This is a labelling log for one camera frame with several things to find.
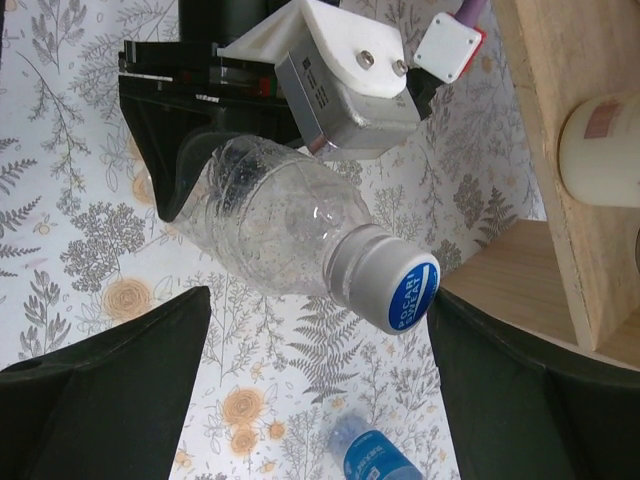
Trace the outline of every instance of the wooden board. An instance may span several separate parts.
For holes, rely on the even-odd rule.
[[[442,280],[489,315],[573,352],[640,368],[640,311],[597,352],[577,345],[547,222],[519,220]]]
[[[574,201],[558,170],[567,116],[597,95],[640,90],[636,0],[494,0],[578,343],[603,344],[640,305],[640,210]]]

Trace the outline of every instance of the white plastic mount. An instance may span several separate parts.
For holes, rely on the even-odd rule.
[[[404,60],[398,29],[319,0],[292,0],[218,55],[276,64],[307,30],[329,69],[355,92],[393,98],[406,87],[406,75],[393,68]],[[358,63],[363,51],[373,57],[369,68]]]
[[[413,56],[416,65],[445,83],[453,83],[482,43],[482,34],[439,13],[429,25]]]

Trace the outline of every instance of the clear plastic bottle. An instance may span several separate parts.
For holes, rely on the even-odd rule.
[[[391,334],[420,320],[439,285],[436,259],[373,225],[350,183],[260,137],[213,152],[173,225],[256,290],[328,294]]]
[[[423,480],[413,463],[384,433],[354,413],[338,419],[329,452],[346,480]]]

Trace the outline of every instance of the screw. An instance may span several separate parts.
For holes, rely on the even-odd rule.
[[[369,70],[371,66],[375,63],[375,59],[371,52],[368,50],[361,51],[357,56],[356,60],[358,60],[358,64],[364,68],[365,70]]]
[[[393,71],[399,77],[403,77],[409,71],[409,67],[407,67],[407,64],[404,62],[404,60],[396,60],[395,62],[393,62]]]

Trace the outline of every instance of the white patterned backdrop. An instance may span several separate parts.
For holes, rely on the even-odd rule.
[[[345,8],[397,25],[410,58],[433,15],[459,3]],[[544,216],[489,7],[480,27],[470,72],[441,89],[418,132],[380,159],[332,165],[382,226],[432,247],[446,272],[517,216]],[[118,108],[116,59],[125,39],[176,37],[176,0],[7,0],[0,367],[204,284],[213,315],[172,479],[337,480],[323,438],[352,409],[428,480],[459,478],[425,322],[388,337],[325,299],[261,296],[157,219]]]

